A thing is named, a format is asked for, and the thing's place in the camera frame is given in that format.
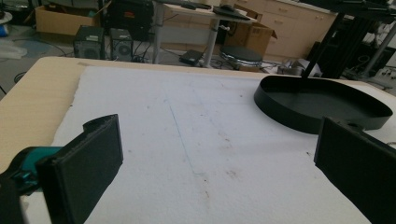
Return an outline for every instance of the drawer handle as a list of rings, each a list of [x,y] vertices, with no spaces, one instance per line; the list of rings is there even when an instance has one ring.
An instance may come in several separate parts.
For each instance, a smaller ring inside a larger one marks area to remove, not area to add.
[[[279,11],[288,12],[289,10],[288,10],[287,8],[280,7],[280,8],[279,8]]]

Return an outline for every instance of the black stool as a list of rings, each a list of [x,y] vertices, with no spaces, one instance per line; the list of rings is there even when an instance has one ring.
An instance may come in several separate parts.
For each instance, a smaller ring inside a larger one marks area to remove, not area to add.
[[[262,56],[251,49],[239,46],[222,46],[220,48],[220,57],[230,63],[235,70],[239,67],[260,67],[262,66]]]

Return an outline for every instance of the white paper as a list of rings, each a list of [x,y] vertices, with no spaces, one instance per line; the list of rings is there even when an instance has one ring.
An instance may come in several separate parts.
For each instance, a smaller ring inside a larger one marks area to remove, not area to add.
[[[86,223],[369,223],[315,166],[318,136],[255,105],[259,83],[87,67],[53,145],[119,114],[124,161]]]

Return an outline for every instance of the black oval tray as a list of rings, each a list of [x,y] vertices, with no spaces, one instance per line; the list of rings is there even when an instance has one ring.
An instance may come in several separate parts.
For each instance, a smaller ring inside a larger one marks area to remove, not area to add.
[[[318,134],[323,117],[375,130],[393,114],[374,97],[321,78],[265,77],[254,93],[254,101],[270,118],[304,133]]]

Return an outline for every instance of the cabinet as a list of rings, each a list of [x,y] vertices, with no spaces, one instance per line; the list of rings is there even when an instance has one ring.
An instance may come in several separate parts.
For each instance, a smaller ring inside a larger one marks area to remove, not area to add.
[[[335,16],[292,1],[268,0],[261,23],[273,28],[278,39],[271,39],[264,59],[281,62],[306,58],[314,43],[326,35]]]

